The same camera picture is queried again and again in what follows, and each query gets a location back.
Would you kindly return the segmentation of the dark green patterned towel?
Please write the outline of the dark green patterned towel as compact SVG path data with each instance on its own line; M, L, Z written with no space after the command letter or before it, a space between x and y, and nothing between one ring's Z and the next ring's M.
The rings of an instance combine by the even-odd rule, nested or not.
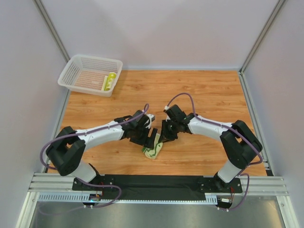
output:
M160 134L157 133L155 140L154 140L154 148L153 149L149 149L146 147L142 148L142 152L147 158L153 159L153 160L155 160L157 158L159 152L161 151L161 149L163 147L163 143L159 142L159 139L160 139Z

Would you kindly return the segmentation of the left aluminium frame post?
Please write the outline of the left aluminium frame post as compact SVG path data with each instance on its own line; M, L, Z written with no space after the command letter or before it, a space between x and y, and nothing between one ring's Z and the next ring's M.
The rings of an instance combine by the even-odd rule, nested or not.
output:
M38 12L40 13L45 25L47 26L51 37L53 38L55 44L57 45L62 57L64 58L64 60L66 62L68 62L70 60L70 56L61 40L61 38L59 37L59 34L43 4L43 2L41 0L33 0L33 3L35 5L35 7L37 8Z

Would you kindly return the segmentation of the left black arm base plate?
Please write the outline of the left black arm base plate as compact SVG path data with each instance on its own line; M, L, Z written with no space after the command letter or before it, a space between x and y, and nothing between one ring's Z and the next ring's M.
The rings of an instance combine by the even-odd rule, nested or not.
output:
M96 176L93 180L89 182L89 184L93 185L111 185L111 187L93 187L87 184L82 183L79 179L74 178L74 182L72 185L72 190L76 191L117 191L118 189L113 187L114 185L114 176L113 175L101 175Z

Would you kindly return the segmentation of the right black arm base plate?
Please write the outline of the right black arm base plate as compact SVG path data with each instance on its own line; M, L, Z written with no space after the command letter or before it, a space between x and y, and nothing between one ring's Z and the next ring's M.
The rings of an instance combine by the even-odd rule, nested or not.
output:
M234 178L231 182L225 183L221 179L203 177L199 182L199 188L204 193L242 193L240 178Z

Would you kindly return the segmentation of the aluminium front rail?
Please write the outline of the aluminium front rail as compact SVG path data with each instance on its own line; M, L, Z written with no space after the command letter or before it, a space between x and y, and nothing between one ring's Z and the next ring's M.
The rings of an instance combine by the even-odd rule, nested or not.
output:
M32 177L29 191L36 192L71 192L74 177L60 176L58 173L35 173ZM250 196L288 196L283 177L251 176L248 193Z

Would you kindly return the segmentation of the white plastic mesh basket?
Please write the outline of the white plastic mesh basket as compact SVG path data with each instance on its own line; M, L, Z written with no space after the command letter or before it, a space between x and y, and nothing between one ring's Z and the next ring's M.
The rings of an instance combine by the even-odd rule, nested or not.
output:
M78 54L71 57L57 82L70 91L110 97L122 67L120 60ZM111 72L117 74L116 79L109 91L103 91L104 79Z

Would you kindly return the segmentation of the black cloth strip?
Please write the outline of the black cloth strip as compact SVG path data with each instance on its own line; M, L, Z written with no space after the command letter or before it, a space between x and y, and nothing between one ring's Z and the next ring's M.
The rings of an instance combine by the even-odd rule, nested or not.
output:
M121 200L205 200L200 190L201 176L111 175L102 177L103 184L122 189Z

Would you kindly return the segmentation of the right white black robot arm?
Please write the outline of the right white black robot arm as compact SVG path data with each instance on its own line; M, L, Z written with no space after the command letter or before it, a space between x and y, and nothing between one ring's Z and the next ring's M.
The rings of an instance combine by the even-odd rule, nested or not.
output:
M222 143L228 160L214 175L218 188L223 188L260 156L262 144L241 120L224 123L189 114L183 118L167 117L161 123L160 142L178 139L178 133L203 135Z

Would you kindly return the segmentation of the right aluminium frame post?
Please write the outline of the right aluminium frame post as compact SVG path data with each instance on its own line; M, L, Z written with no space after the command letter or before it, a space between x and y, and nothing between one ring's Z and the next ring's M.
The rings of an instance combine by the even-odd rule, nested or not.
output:
M266 23L264 24L261 32L259 33L256 41L254 42L249 54L247 55L242 67L239 70L239 73L242 75L244 74L245 70L248 68L250 62L254 58L256 52L262 45L264 39L266 38L268 32L270 31L274 21L278 17L280 11L282 10L283 6L287 3L287 0L278 0L273 8L273 10L270 13L270 16L266 20Z

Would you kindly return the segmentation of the yellow-green crocodile towel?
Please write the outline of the yellow-green crocodile towel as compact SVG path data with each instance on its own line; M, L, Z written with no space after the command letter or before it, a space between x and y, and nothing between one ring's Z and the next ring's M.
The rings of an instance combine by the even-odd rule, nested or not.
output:
M117 74L115 72L111 72L104 78L104 83L102 86L103 91L109 91L112 88L112 85L116 79Z

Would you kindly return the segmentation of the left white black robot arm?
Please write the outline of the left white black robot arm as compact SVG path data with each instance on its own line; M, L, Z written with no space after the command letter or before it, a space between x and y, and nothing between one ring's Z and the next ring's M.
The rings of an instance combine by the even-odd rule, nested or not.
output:
M46 155L61 176L72 175L89 184L101 184L98 171L89 163L82 161L84 152L101 144L129 139L130 142L154 148L157 129L151 128L155 120L153 114L115 118L98 127L74 130L65 127L46 149Z

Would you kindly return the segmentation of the aluminium frame post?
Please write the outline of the aluminium frame post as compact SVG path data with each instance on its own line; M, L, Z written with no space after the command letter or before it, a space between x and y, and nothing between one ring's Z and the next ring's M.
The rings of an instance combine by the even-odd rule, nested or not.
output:
M282 10L283 6L287 3L287 0L278 0L273 8L273 10L270 13L270 16L266 20L266 23L264 24L261 32L259 33L256 41L254 42L249 54L247 55L242 67L239 70L239 73L242 75L244 74L245 70L248 68L250 62L254 58L256 52L262 45L264 39L266 38L268 32L270 31L274 21L278 17L280 11Z
M61 40L61 38L59 37L59 34L43 4L43 2L41 0L33 0L33 3L35 5L35 7L37 8L38 12L40 13L45 25L47 26L51 37L53 38L55 44L57 45L62 57L64 58L64 60L66 62L68 62L70 60L70 56Z

